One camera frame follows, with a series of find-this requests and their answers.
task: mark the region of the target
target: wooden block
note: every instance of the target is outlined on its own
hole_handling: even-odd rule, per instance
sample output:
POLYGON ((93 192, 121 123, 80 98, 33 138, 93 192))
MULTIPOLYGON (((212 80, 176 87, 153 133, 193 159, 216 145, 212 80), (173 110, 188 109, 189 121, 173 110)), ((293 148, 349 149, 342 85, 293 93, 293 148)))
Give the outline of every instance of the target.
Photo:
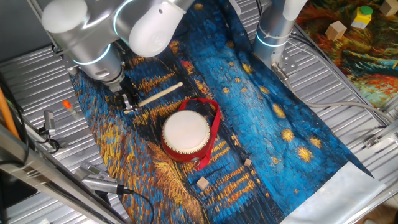
POLYGON ((346 30, 347 27, 344 26, 340 21, 337 21, 329 25, 329 28, 326 31, 326 36, 328 39, 335 41, 342 37, 346 30))
POLYGON ((398 1, 397 0, 385 0, 380 6, 380 11, 385 16, 392 16, 398 11, 398 1))
POLYGON ((206 178, 201 177, 198 182, 197 182, 197 186, 201 189, 204 190, 205 188, 207 188, 207 186, 209 186, 209 182, 206 180, 206 178))
POLYGON ((247 166, 247 167, 250 167, 250 165, 251 165, 251 160, 250 160, 250 159, 246 159, 246 160, 244 161, 244 165, 247 166))

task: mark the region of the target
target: cable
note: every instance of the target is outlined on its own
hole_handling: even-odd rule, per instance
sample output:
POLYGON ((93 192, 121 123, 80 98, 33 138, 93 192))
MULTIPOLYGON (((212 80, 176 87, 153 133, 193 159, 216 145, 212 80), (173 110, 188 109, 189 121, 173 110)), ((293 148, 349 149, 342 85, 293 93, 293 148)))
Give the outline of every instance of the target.
POLYGON ((319 50, 319 49, 317 48, 316 45, 314 45, 313 43, 311 43, 311 42, 310 42, 309 40, 307 40, 305 37, 302 37, 302 36, 300 36, 300 35, 291 33, 291 34, 290 34, 290 38, 295 39, 295 40, 298 40, 298 41, 301 41, 301 42, 303 42, 304 44, 307 44, 307 45, 310 46, 312 49, 316 50, 328 63, 330 63, 330 62, 328 61, 326 55, 325 55, 321 50, 319 50))
POLYGON ((257 9, 259 10, 259 14, 261 16, 261 14, 262 14, 262 6, 261 6, 260 0, 256 0, 256 4, 257 4, 257 9))
POLYGON ((2 112, 2 115, 4 116, 4 120, 6 122, 7 129, 19 140, 21 138, 19 137, 17 128, 15 127, 14 120, 11 115, 10 108, 8 107, 6 97, 4 96, 4 93, 2 92, 0 88, 0 110, 2 112))
MULTIPOLYGON (((289 79, 286 80, 286 85, 288 86, 288 88, 291 90, 291 92, 297 96, 297 98, 301 99, 296 92, 293 90, 292 84, 290 84, 289 79)), ((307 101, 304 101, 303 99, 301 99, 307 106, 309 107, 313 107, 313 108, 326 108, 326 107, 331 107, 331 106, 359 106, 359 107, 363 107, 366 108, 368 110, 371 110, 375 113, 377 113, 378 115, 382 116, 383 118, 385 118, 386 120, 388 120, 389 122, 393 123, 394 120, 390 117, 388 117, 387 114, 383 113, 382 111, 379 111, 378 109, 363 104, 363 103, 357 103, 357 102, 349 102, 349 101, 344 101, 344 102, 336 102, 336 103, 326 103, 326 104, 315 104, 315 103, 309 103, 307 101)))
POLYGON ((123 193, 124 194, 135 194, 135 195, 139 196, 140 198, 142 198, 142 199, 144 199, 144 200, 146 200, 148 202, 148 204, 150 206, 150 209, 152 210, 152 218, 150 220, 150 224, 152 224, 154 222, 154 220, 155 220, 155 209, 154 209, 154 205, 152 204, 152 202, 150 202, 150 200, 147 197, 143 196, 142 194, 139 194, 139 193, 137 193, 137 192, 135 192, 133 190, 130 190, 130 189, 124 189, 123 193))
MULTIPOLYGON (((297 43, 297 44, 293 44, 293 43, 290 42, 290 44, 292 44, 292 46, 295 47, 296 49, 299 49, 299 50, 301 50, 301 51, 303 51, 303 52, 306 52, 306 53, 312 55, 313 57, 317 58, 321 63, 324 64, 324 66, 326 66, 326 67, 328 68, 328 66, 326 65, 326 63, 325 63, 324 61, 320 60, 320 59, 318 58, 318 56, 312 54, 311 52, 307 51, 306 49, 302 49, 302 48, 300 48, 300 47, 297 47, 297 44, 298 44, 298 43, 297 43)), ((290 84, 289 79, 286 79, 285 82, 286 82, 286 85, 288 86, 288 88, 291 90, 291 92, 292 92, 295 96, 297 96, 297 98, 301 99, 301 98, 296 94, 296 92, 294 91, 294 89, 293 89, 293 87, 292 87, 292 84, 290 84)), ((357 103, 357 102, 344 101, 344 102, 327 103, 327 104, 315 104, 315 103, 306 102, 306 101, 303 100, 303 99, 301 99, 301 100, 302 100, 307 106, 309 106, 309 107, 314 107, 314 108, 326 108, 326 107, 331 107, 331 106, 359 106, 359 107, 366 108, 366 109, 368 109, 368 110, 371 110, 371 111, 375 112, 375 113, 378 114, 379 116, 381 116, 381 117, 385 118, 386 120, 388 120, 388 122, 390 122, 390 123, 393 123, 393 122, 394 122, 394 120, 393 120, 392 118, 390 118, 390 117, 389 117, 387 114, 385 114, 384 112, 379 111, 378 109, 376 109, 376 108, 374 108, 374 107, 372 107, 372 106, 366 105, 366 104, 364 104, 364 103, 357 103)))
POLYGON ((60 150, 60 143, 54 139, 50 139, 50 141, 55 145, 55 150, 50 152, 50 154, 55 154, 60 150))
POLYGON ((59 189, 58 186, 56 184, 53 184, 52 182, 47 182, 46 185, 48 185, 51 189, 53 189, 54 191, 58 192, 59 194, 63 195, 64 197, 66 197, 67 199, 74 201, 76 204, 79 204, 80 207, 82 207, 83 209, 86 209, 87 211, 95 214, 98 218, 102 219, 102 221, 112 224, 112 222, 110 222, 106 217, 104 217, 102 214, 98 213, 97 211, 93 210, 91 207, 87 206, 85 203, 83 203, 82 201, 78 200, 75 196, 70 195, 68 192, 66 192, 63 189, 59 189))
POLYGON ((47 143, 47 142, 49 142, 50 141, 50 136, 48 136, 48 134, 46 134, 45 135, 45 141, 44 142, 36 142, 36 143, 38 143, 38 144, 45 144, 45 143, 47 143))

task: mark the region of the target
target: yellow painted star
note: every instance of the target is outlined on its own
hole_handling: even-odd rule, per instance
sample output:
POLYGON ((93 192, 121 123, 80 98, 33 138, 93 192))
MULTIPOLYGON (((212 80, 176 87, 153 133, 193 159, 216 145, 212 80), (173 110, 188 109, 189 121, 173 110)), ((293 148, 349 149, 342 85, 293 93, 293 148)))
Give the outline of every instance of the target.
POLYGON ((260 90, 265 94, 269 94, 269 90, 264 86, 260 86, 260 90))
POLYGON ((251 68, 251 66, 250 65, 246 65, 245 63, 243 63, 242 64, 242 67, 243 67, 243 69, 244 69, 244 71, 247 73, 247 74, 253 74, 254 73, 254 70, 251 68))
POLYGON ((279 118, 286 118, 285 112, 276 103, 274 103, 274 105, 272 105, 272 109, 274 110, 274 112, 276 113, 276 115, 279 118))
POLYGON ((278 164, 278 163, 279 163, 279 160, 278 160, 276 157, 273 157, 273 158, 272 158, 272 162, 275 163, 275 164, 278 164))
POLYGON ((312 152, 306 149, 305 147, 299 147, 297 149, 297 155, 304 162, 311 162, 311 159, 313 158, 312 152))
POLYGON ((293 138, 294 138, 293 131, 290 130, 290 129, 285 129, 285 130, 283 130, 283 131, 281 132, 281 135, 282 135, 282 139, 285 140, 285 141, 287 141, 287 142, 290 142, 290 141, 293 140, 293 138))
POLYGON ((203 5, 202 4, 195 4, 193 7, 197 11, 202 11, 203 10, 203 5))
POLYGON ((232 40, 228 41, 226 43, 226 46, 229 47, 229 48, 234 48, 235 47, 234 42, 232 40))
POLYGON ((322 143, 321 143, 321 140, 320 140, 320 139, 318 139, 318 138, 312 136, 312 137, 310 138, 310 142, 311 142, 311 144, 313 144, 315 147, 317 147, 317 148, 319 148, 319 149, 322 148, 322 143))

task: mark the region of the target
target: gray robot arm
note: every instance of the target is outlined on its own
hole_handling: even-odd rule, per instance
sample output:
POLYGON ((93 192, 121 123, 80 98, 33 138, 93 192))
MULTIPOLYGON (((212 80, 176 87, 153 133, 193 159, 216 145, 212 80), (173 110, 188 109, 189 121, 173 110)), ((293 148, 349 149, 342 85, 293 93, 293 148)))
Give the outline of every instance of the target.
POLYGON ((137 102, 126 88, 122 61, 112 42, 122 39, 136 54, 153 57, 169 44, 194 0, 54 0, 42 25, 85 73, 121 96, 123 109, 137 102))
POLYGON ((281 63, 293 26, 307 0, 272 0, 257 27, 254 52, 269 67, 281 63))

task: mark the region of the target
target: orange object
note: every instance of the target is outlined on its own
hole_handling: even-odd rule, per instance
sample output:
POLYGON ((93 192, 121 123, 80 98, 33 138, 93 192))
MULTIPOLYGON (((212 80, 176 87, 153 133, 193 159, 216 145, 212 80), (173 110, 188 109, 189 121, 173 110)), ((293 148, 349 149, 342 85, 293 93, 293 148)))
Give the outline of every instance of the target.
POLYGON ((69 103, 68 100, 62 101, 62 104, 63 104, 63 106, 64 106, 66 109, 69 109, 69 108, 72 107, 72 105, 69 103))
POLYGON ((4 116, 4 120, 6 122, 7 129, 18 139, 21 140, 19 137, 17 128, 15 127, 14 120, 12 119, 10 108, 8 107, 6 97, 0 88, 0 109, 2 115, 4 116))

